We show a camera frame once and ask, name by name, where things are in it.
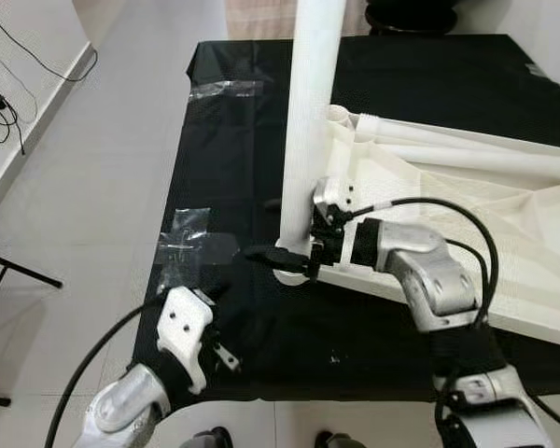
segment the white pole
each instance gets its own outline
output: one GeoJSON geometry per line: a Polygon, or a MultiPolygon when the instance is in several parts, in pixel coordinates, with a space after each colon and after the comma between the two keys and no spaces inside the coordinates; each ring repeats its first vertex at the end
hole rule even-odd
{"type": "Polygon", "coordinates": [[[346,0],[299,0],[295,23],[278,245],[305,254],[312,194],[327,161],[326,116],[346,0]]]}

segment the wheel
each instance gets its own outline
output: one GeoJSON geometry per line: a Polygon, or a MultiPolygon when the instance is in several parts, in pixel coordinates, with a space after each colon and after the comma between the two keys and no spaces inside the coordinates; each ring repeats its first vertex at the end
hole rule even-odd
{"type": "Polygon", "coordinates": [[[328,441],[332,436],[333,434],[329,431],[321,431],[315,437],[315,448],[328,448],[328,441]]]}
{"type": "Polygon", "coordinates": [[[230,432],[224,427],[215,427],[212,434],[216,437],[217,448],[233,448],[230,432]]]}

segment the table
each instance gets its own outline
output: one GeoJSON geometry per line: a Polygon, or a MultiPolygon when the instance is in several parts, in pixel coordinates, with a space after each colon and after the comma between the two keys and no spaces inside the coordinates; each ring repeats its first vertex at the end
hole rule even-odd
{"type": "MultiPolygon", "coordinates": [[[[280,216],[290,41],[205,42],[188,75],[194,91],[256,80],[248,96],[225,90],[189,101],[161,224],[180,208],[211,207],[209,231],[241,247],[270,244],[280,216]]],[[[352,112],[494,133],[560,146],[560,86],[531,74],[504,35],[343,39],[332,102],[352,112]]],[[[155,295],[154,265],[147,299],[155,295]]],[[[207,267],[204,284],[230,281],[218,302],[223,344],[242,371],[210,373],[199,396],[179,365],[158,353],[159,312],[142,315],[133,361],[164,381],[175,409],[215,399],[432,400],[426,341],[406,306],[325,284],[285,287],[237,256],[207,267]]],[[[497,331],[530,392],[560,393],[560,346],[497,331]]],[[[213,362],[203,354],[206,369],[213,362]]]]}

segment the transparent tape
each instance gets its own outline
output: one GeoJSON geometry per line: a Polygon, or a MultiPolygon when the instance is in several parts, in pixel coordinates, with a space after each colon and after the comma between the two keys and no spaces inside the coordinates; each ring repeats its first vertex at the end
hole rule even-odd
{"type": "Polygon", "coordinates": [[[209,208],[176,210],[172,229],[161,233],[156,264],[158,293],[169,287],[198,287],[204,265],[230,264],[239,251],[234,235],[208,233],[209,208]]]}
{"type": "Polygon", "coordinates": [[[191,88],[189,94],[189,102],[208,98],[210,96],[236,96],[249,97],[261,95],[263,92],[263,81],[218,81],[202,84],[191,88]]]}

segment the white plastic part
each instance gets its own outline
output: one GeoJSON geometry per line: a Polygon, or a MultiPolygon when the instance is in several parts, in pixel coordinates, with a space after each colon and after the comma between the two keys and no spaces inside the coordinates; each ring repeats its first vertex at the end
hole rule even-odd
{"type": "Polygon", "coordinates": [[[328,156],[329,100],[334,83],[346,0],[299,0],[295,23],[280,246],[305,254],[311,195],[328,156]]]}
{"type": "Polygon", "coordinates": [[[560,179],[559,156],[500,154],[474,149],[413,145],[380,145],[380,147],[410,162],[560,179]]]}
{"type": "MultiPolygon", "coordinates": [[[[492,232],[500,255],[491,324],[560,344],[560,176],[550,170],[553,165],[554,170],[560,169],[560,147],[371,116],[348,114],[344,119],[342,112],[341,108],[329,110],[325,175],[340,171],[343,179],[346,172],[354,186],[349,193],[353,209],[406,196],[439,197],[471,209],[492,232]],[[426,149],[427,156],[436,159],[409,162],[387,150],[391,145],[412,153],[426,149]],[[337,148],[346,147],[350,159],[332,162],[338,157],[333,155],[337,148]],[[478,155],[475,168],[438,164],[446,153],[456,158],[472,150],[478,155]],[[509,166],[478,169],[484,157],[493,155],[509,166]],[[505,162],[520,159],[539,161],[538,172],[531,163],[527,167],[534,174],[515,171],[515,163],[505,162]]],[[[373,212],[369,217],[420,221],[448,238],[472,245],[488,258],[481,235],[464,218],[442,207],[408,205],[373,212]]],[[[350,264],[355,226],[355,222],[346,225],[341,262],[322,267],[319,281],[405,302],[396,279],[350,264]]],[[[480,285],[476,260],[458,248],[450,251],[473,283],[480,285]]]]}
{"type": "Polygon", "coordinates": [[[206,380],[199,365],[203,330],[214,320],[209,306],[187,287],[171,289],[158,322],[158,349],[172,353],[187,371],[192,386],[189,392],[199,395],[206,380]]]}

